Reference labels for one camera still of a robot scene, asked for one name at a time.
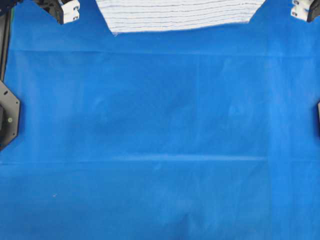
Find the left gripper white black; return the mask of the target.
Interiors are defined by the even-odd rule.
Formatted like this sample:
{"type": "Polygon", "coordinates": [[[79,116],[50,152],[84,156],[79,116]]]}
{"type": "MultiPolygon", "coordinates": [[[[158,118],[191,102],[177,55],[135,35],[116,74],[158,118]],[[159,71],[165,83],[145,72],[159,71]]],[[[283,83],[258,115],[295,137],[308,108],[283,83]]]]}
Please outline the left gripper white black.
{"type": "Polygon", "coordinates": [[[68,24],[80,18],[78,0],[38,0],[37,5],[61,24],[68,24]]]}

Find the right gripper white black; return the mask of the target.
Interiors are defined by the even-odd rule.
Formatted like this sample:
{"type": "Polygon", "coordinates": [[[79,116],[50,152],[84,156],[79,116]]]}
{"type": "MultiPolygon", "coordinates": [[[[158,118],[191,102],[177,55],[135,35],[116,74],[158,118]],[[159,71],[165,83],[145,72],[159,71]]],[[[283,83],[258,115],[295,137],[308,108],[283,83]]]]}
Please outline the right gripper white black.
{"type": "Polygon", "coordinates": [[[311,23],[320,16],[320,0],[292,0],[290,15],[296,19],[311,23]]]}

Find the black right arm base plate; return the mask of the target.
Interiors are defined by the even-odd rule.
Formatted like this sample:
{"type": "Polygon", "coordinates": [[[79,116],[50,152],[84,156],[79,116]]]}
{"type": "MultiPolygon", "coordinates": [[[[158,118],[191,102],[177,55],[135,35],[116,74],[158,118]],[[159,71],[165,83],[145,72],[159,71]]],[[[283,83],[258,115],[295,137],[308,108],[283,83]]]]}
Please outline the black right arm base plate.
{"type": "Polygon", "coordinates": [[[320,101],[316,105],[316,114],[317,114],[317,128],[318,134],[320,136],[320,101]]]}

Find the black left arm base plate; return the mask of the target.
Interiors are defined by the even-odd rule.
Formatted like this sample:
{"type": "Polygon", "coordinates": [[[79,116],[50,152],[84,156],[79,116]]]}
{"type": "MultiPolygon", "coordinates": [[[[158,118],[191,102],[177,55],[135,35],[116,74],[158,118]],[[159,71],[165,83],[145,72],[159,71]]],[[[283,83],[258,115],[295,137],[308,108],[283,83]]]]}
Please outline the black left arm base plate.
{"type": "Polygon", "coordinates": [[[0,82],[0,150],[18,135],[20,100],[0,82]]]}

